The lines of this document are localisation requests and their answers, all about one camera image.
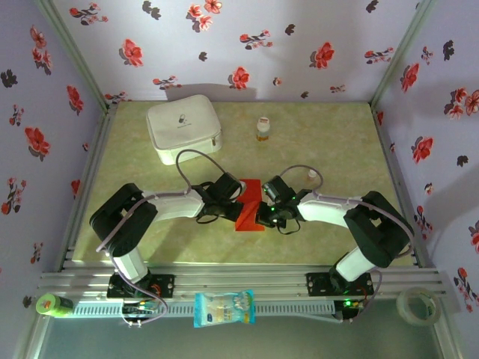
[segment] snack packet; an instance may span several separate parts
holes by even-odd
[[[252,290],[195,295],[195,328],[235,322],[254,323]]]

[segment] floral wallpaper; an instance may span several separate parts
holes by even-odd
[[[466,358],[479,352],[477,10],[475,0],[438,1],[375,108],[416,230],[455,289]]]
[[[24,347],[40,274],[56,270],[100,107],[34,2],[1,4],[0,357],[10,359]]]
[[[52,3],[105,96],[301,102],[369,101],[418,0]]]

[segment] small bottle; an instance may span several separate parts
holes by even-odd
[[[256,128],[256,139],[258,141],[266,141],[269,138],[269,119],[266,117],[260,117],[260,119],[257,121]]]
[[[309,170],[308,172],[308,181],[314,181],[317,177],[316,171]]]

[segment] green table surface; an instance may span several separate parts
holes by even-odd
[[[133,182],[148,191],[186,187],[174,165],[161,163],[148,134],[147,110],[160,103],[119,105],[74,260],[106,259],[94,250],[100,241],[88,220],[123,184]],[[213,106],[222,125],[223,147],[212,157],[235,177],[265,182],[291,165],[310,165],[324,176],[323,194],[353,197],[375,190],[397,207],[367,103],[214,102]],[[271,131],[269,140],[259,142],[256,122],[262,116],[270,119]],[[181,168],[193,184],[215,181],[221,175],[201,157],[182,162]],[[295,169],[284,180],[295,190],[311,188],[317,182],[309,182],[307,173],[307,169]],[[192,218],[175,218],[152,224],[138,247],[150,263],[330,265],[355,246],[348,229],[323,222],[303,223],[298,233],[284,236],[276,229],[236,232],[233,222],[221,219],[199,225]],[[411,265],[412,261],[407,257],[393,264]]]

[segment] green cylinder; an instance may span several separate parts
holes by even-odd
[[[37,312],[44,316],[63,317],[73,312],[73,302],[70,299],[46,293],[37,301]]]

